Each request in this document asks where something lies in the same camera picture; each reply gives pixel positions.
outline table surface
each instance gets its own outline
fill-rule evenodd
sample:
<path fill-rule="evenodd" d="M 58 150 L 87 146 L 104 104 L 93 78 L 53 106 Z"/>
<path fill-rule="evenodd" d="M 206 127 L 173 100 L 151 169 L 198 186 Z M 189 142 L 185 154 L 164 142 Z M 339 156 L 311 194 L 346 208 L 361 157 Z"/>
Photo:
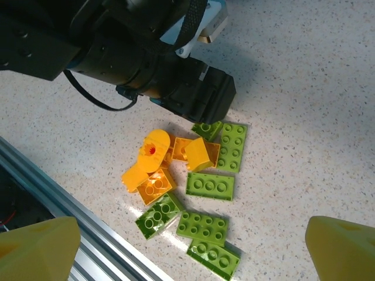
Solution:
<path fill-rule="evenodd" d="M 193 56 L 230 73 L 237 86 L 227 120 L 248 125 L 233 202 L 185 195 L 188 208 L 230 219 L 241 249 L 233 280 L 316 280 L 305 245 L 313 215 L 375 225 L 374 1 L 229 0 L 230 22 Z M 113 86 L 79 76 L 113 106 Z M 1 135 L 175 280 L 220 280 L 185 254 L 176 222 L 144 240 L 146 210 L 120 176 L 143 138 L 161 128 L 194 137 L 191 124 L 147 98 L 105 112 L 59 76 L 0 74 Z"/>

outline white speckled surface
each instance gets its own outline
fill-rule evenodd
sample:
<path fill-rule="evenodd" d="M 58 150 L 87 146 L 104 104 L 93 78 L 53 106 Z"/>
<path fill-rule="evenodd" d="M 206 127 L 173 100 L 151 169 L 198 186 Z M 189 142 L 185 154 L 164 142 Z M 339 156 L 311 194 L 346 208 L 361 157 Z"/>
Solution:
<path fill-rule="evenodd" d="M 189 208 L 230 217 L 229 242 L 243 251 L 233 280 L 316 280 L 304 242 L 311 216 L 375 225 L 375 2 L 229 0 L 229 10 L 222 36 L 194 56 L 235 77 L 227 119 L 249 125 L 234 201 L 183 196 L 176 163 L 178 193 Z M 80 81 L 126 102 L 110 85 Z M 120 182 L 147 132 L 192 136 L 187 121 L 146 98 L 102 111 L 63 76 L 4 72 L 0 84 L 5 139 L 175 280 L 220 280 L 184 254 L 176 223 L 145 242 L 134 220 L 146 208 Z"/>

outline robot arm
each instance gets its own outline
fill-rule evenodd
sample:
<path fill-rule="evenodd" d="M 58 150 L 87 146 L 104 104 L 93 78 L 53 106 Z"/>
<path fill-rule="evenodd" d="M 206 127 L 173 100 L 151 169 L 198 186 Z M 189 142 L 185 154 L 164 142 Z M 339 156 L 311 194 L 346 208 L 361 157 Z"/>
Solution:
<path fill-rule="evenodd" d="M 0 70 L 54 80 L 71 71 L 150 100 L 192 122 L 227 114 L 233 77 L 190 57 L 225 27 L 224 0 L 3 0 Z"/>

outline green lego brick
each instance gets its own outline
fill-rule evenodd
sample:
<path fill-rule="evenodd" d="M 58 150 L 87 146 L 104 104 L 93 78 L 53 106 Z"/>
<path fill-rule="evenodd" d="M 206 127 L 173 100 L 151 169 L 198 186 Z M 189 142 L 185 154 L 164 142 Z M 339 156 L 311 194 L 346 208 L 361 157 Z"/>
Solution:
<path fill-rule="evenodd" d="M 230 280 L 240 263 L 240 256 L 226 248 L 193 240 L 187 254 L 225 280 Z"/>
<path fill-rule="evenodd" d="M 188 173 L 186 194 L 231 201 L 234 177 Z"/>
<path fill-rule="evenodd" d="M 212 142 L 216 136 L 220 133 L 221 129 L 223 128 L 223 123 L 221 121 L 217 121 L 212 125 L 209 124 L 194 124 L 192 127 L 192 131 L 197 135 L 200 135 L 203 139 L 208 142 Z"/>
<path fill-rule="evenodd" d="M 135 223 L 144 237 L 150 239 L 158 231 L 165 228 L 184 209 L 176 196 L 167 192 L 147 212 L 141 215 Z"/>
<path fill-rule="evenodd" d="M 221 148 L 217 168 L 238 173 L 244 151 L 247 127 L 244 125 L 224 124 L 221 134 Z"/>
<path fill-rule="evenodd" d="M 224 246 L 228 225 L 229 221 L 222 218 L 184 211 L 178 223 L 176 234 Z"/>

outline wire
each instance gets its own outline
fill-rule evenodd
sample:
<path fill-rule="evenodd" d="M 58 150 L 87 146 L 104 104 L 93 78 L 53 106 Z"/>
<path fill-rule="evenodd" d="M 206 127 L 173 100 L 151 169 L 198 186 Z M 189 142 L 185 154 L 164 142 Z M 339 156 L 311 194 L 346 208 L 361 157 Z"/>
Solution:
<path fill-rule="evenodd" d="M 137 98 L 138 96 L 136 95 L 133 100 L 130 102 L 130 104 L 128 104 L 126 107 L 124 108 L 113 108 L 113 107 L 109 107 L 108 105 L 106 104 L 103 104 L 101 101 L 97 100 L 96 98 L 94 98 L 91 94 L 89 94 L 82 86 L 81 84 L 77 81 L 77 79 L 72 75 L 72 73 L 70 72 L 70 70 L 64 70 L 64 74 L 66 76 L 66 78 L 69 80 L 69 82 L 72 84 L 72 86 L 74 88 L 76 88 L 76 90 L 82 95 L 84 96 L 85 98 L 87 98 L 89 101 L 91 101 L 93 104 L 95 104 L 96 106 L 102 108 L 102 109 L 105 109 L 105 110 L 108 110 L 108 111 L 124 111 L 124 110 L 127 110 L 129 108 L 131 108 L 133 105 L 135 105 L 137 103 Z"/>
<path fill-rule="evenodd" d="M 2 227 L 3 225 L 6 225 L 8 222 L 11 221 L 11 219 L 14 217 L 14 215 L 16 214 L 16 211 L 14 211 L 4 222 L 0 222 L 0 227 Z"/>

